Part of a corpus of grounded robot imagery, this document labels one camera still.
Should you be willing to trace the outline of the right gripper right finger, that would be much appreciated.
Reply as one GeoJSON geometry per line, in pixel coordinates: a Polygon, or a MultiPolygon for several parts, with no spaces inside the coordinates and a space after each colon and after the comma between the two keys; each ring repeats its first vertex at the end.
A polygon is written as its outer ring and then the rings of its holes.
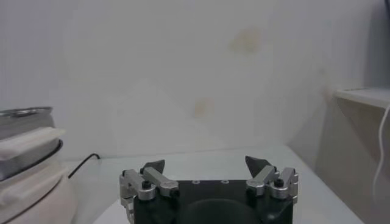
{"type": "Polygon", "coordinates": [[[296,169],[286,167],[279,171],[266,159],[245,156],[247,168],[252,176],[246,180],[246,190],[255,197],[265,194],[275,200],[292,200],[297,203],[299,174],[296,169]]]}

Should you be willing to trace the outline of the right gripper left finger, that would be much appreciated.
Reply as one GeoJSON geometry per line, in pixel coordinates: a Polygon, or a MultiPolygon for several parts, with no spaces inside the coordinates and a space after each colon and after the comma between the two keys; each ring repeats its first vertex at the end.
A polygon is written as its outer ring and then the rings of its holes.
{"type": "Polygon", "coordinates": [[[119,176],[120,203],[128,214],[133,214],[135,199],[150,202],[157,195],[166,198],[179,196],[179,182],[163,175],[165,160],[146,163],[140,171],[123,170],[119,176]]]}

